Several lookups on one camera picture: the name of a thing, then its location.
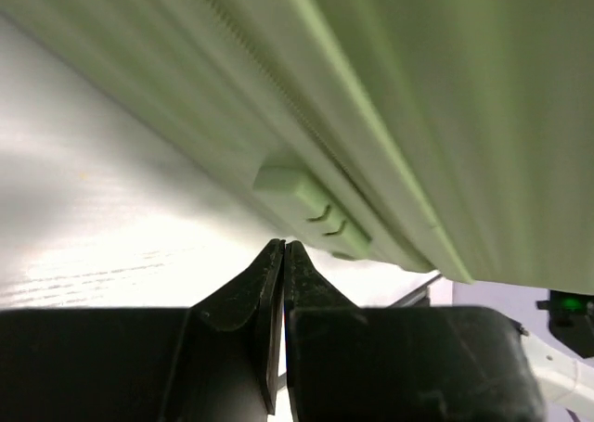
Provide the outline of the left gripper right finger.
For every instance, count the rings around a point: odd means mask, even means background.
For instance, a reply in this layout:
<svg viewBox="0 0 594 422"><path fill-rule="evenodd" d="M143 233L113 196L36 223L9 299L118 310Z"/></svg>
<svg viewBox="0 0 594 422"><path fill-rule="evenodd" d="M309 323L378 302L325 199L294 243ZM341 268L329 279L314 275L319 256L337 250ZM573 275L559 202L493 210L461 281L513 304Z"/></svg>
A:
<svg viewBox="0 0 594 422"><path fill-rule="evenodd" d="M296 421L367 418L367 320L314 266L299 241L286 246L287 384Z"/></svg>

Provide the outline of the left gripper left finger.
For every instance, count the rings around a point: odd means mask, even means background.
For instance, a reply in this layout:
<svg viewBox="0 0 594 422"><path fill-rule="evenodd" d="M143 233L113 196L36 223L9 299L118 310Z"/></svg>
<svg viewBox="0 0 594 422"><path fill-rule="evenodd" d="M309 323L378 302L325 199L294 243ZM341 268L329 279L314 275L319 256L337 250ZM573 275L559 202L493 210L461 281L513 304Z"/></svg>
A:
<svg viewBox="0 0 594 422"><path fill-rule="evenodd" d="M275 412L285 242L269 241L252 263L192 308L187 327L187 413Z"/></svg>

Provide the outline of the green hard-shell suitcase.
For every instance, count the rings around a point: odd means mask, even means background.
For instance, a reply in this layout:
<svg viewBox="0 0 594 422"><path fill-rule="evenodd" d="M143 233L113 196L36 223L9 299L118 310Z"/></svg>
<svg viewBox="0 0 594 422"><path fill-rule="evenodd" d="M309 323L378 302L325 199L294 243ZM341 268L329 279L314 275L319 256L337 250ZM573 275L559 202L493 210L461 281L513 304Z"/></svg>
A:
<svg viewBox="0 0 594 422"><path fill-rule="evenodd" d="M593 0L1 0L285 232L593 290Z"/></svg>

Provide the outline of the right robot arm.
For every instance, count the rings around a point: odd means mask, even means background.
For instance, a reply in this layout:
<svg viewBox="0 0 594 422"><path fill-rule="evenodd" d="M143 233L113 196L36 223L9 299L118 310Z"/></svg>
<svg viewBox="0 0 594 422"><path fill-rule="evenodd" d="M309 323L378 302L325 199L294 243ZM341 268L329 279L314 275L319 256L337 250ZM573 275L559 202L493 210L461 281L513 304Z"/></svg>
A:
<svg viewBox="0 0 594 422"><path fill-rule="evenodd" d="M581 359L577 354L563 346L550 334L548 328L548 313L536 308L537 301L544 301L549 298L549 293L546 289L512 287L511 291L513 292L513 304L509 311L509 316L511 318L522 323L531 335L539 337L552 348L593 366L593 359ZM547 401L547 410L548 421L573 421L567 409L558 403L550 403ZM576 415L580 421L593 421L593 415Z"/></svg>

